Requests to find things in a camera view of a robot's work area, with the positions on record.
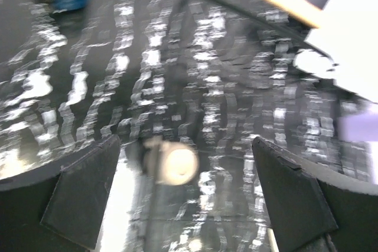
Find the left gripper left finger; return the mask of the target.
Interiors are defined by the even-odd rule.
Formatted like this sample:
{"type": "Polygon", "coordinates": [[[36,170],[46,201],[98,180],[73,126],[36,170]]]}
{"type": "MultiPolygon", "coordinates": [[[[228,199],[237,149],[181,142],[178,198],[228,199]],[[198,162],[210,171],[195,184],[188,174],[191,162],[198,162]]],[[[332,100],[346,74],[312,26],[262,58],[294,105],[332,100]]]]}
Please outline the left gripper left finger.
{"type": "Polygon", "coordinates": [[[1,251],[95,249],[120,154],[110,135],[1,180],[1,251]]]}

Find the white dry-erase board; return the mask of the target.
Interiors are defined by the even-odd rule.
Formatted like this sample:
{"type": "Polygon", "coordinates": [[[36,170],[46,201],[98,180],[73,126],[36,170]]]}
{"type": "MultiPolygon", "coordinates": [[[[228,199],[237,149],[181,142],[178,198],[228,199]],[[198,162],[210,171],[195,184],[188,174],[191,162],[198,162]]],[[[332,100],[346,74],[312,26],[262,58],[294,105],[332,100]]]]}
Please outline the white dry-erase board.
{"type": "Polygon", "coordinates": [[[306,41],[332,59],[304,50],[294,66],[377,102],[377,0],[329,0],[328,24],[311,30],[306,41]]]}

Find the lavender plastic cup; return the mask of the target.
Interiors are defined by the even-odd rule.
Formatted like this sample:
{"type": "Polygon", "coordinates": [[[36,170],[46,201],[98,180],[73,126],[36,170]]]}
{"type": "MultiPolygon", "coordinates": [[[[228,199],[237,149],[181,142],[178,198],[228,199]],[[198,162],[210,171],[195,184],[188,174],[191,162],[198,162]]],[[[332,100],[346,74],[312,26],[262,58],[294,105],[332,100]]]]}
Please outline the lavender plastic cup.
{"type": "Polygon", "coordinates": [[[377,142],[377,114],[362,113],[337,120],[338,135],[348,142],[377,142]]]}

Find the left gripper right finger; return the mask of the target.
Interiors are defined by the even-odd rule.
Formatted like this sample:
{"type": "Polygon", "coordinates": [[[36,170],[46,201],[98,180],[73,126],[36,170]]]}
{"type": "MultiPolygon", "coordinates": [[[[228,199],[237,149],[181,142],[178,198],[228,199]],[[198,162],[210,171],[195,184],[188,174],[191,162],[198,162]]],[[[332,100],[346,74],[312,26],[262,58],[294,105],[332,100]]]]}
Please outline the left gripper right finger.
{"type": "Polygon", "coordinates": [[[377,251],[377,185],[262,137],[252,150],[279,251],[377,251]]]}

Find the taupe ceramic mug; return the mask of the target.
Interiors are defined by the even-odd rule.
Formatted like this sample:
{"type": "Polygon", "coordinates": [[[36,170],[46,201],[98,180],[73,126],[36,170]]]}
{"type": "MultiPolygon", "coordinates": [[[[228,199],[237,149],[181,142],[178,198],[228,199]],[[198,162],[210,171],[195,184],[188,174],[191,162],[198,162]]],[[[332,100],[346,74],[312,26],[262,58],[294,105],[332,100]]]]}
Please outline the taupe ceramic mug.
{"type": "Polygon", "coordinates": [[[143,171],[157,184],[184,185],[197,175],[199,157],[192,146],[156,136],[145,140],[143,147],[143,171]]]}

